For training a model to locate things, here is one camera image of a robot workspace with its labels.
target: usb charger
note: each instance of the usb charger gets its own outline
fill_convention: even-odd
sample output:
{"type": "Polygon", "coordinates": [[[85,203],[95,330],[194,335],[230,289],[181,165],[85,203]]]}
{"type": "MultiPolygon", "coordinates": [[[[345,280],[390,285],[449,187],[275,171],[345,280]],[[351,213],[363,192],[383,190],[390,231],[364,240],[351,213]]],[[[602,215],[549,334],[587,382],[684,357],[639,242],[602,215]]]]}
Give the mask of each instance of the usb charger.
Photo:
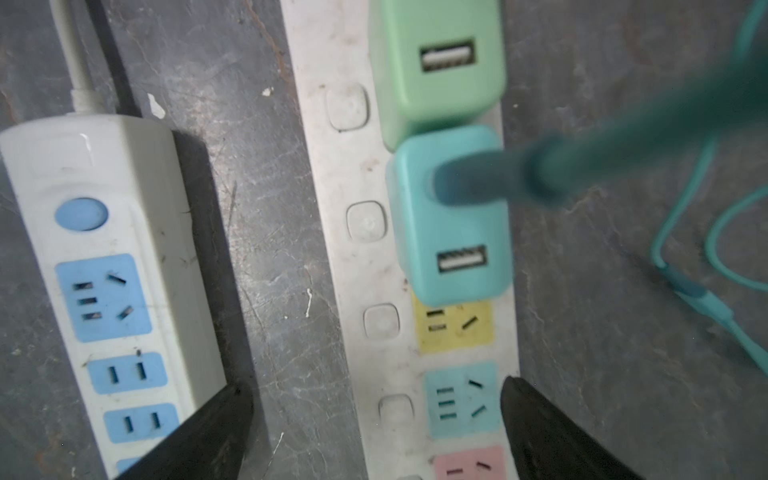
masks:
{"type": "Polygon", "coordinates": [[[369,50],[390,151],[470,122],[506,86],[498,0],[372,0],[369,50]]]}
{"type": "Polygon", "coordinates": [[[432,172],[440,165],[501,147],[491,128],[468,125],[411,137],[387,165],[398,261],[428,306],[492,298],[512,281],[506,202],[447,207],[430,188],[432,172]]]}

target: green usb charger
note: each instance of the green usb charger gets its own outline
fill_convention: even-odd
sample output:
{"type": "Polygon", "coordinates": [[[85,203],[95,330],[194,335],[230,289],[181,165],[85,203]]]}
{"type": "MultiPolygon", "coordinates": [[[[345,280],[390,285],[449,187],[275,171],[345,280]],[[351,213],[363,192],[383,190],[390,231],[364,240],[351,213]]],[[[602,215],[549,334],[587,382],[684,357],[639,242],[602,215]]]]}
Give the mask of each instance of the green usb charger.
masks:
{"type": "Polygon", "coordinates": [[[371,0],[369,42],[384,144],[457,127],[506,87],[498,0],[371,0]]]}

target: blue power button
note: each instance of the blue power button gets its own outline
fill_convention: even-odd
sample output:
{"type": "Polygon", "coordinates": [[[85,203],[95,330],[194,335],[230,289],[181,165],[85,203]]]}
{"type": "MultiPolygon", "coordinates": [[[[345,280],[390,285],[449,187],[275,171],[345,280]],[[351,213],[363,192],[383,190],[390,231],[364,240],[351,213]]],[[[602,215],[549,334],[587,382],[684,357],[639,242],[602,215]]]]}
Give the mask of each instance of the blue power button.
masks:
{"type": "Polygon", "coordinates": [[[67,230],[87,232],[96,230],[109,218],[107,206],[95,198],[75,198],[56,209],[56,223],[67,230]]]}

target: power strip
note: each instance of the power strip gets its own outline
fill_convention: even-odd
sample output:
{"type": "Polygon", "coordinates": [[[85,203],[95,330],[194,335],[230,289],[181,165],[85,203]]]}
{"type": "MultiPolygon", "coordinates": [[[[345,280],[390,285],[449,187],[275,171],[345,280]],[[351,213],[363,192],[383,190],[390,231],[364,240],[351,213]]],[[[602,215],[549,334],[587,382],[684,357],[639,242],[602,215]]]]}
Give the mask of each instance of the power strip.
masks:
{"type": "Polygon", "coordinates": [[[226,384],[170,130],[71,114],[0,134],[107,475],[226,384]]]}
{"type": "MultiPolygon", "coordinates": [[[[368,476],[517,478],[499,412],[503,379],[519,375],[514,291],[438,309],[412,295],[392,233],[369,3],[281,5],[368,476]]],[[[501,137],[499,106],[477,123],[501,137]]]]}

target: gray floor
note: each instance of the gray floor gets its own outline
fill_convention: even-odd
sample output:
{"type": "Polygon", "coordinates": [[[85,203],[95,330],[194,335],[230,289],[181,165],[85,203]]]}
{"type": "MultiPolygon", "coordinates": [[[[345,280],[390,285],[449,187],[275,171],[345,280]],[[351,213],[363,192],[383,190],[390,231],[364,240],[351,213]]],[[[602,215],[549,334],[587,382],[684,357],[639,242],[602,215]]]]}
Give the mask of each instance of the gray floor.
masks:
{"type": "MultiPolygon", "coordinates": [[[[111,106],[135,112],[132,92],[150,116],[152,94],[167,111],[163,122],[180,132],[223,359],[230,378],[260,393],[242,478],[365,478],[278,2],[110,0],[99,12],[90,0],[101,30],[108,18],[114,33],[103,45],[109,62],[74,3],[111,106]]],[[[727,53],[747,5],[509,0],[506,141],[579,132],[685,78],[727,53]]],[[[0,128],[65,113],[68,89],[47,2],[3,0],[0,128]]],[[[718,277],[701,255],[717,213],[768,179],[766,151],[759,130],[724,142],[667,256],[768,346],[765,294],[718,277]]],[[[764,478],[768,379],[648,267],[648,245],[693,154],[564,208],[514,209],[522,375],[647,478],[764,478]]],[[[0,225],[5,478],[103,478],[5,173],[0,225]]],[[[768,210],[753,209],[725,234],[723,258],[765,279],[767,234],[768,210]]]]}

